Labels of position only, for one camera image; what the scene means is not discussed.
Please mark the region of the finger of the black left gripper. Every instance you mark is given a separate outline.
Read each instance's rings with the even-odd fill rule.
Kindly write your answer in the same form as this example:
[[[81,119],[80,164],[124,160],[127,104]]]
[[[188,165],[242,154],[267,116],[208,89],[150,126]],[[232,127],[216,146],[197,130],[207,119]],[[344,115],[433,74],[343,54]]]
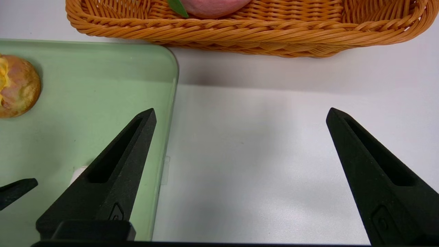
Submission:
[[[38,186],[38,181],[35,178],[22,179],[5,186],[1,186],[0,210],[5,209],[16,200],[23,197],[36,186]]]

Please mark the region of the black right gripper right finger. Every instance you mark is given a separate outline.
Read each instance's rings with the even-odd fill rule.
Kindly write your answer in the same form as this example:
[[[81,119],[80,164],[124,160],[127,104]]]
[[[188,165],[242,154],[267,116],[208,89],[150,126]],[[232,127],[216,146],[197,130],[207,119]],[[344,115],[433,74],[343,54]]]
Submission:
[[[349,114],[326,124],[371,245],[437,246],[438,193]]]

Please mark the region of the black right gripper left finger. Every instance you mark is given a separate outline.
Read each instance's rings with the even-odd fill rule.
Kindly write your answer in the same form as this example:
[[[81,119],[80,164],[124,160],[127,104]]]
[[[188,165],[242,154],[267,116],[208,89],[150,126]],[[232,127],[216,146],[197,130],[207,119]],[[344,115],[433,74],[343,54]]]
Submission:
[[[130,216],[157,120],[137,114],[36,222],[42,240],[134,240]]]

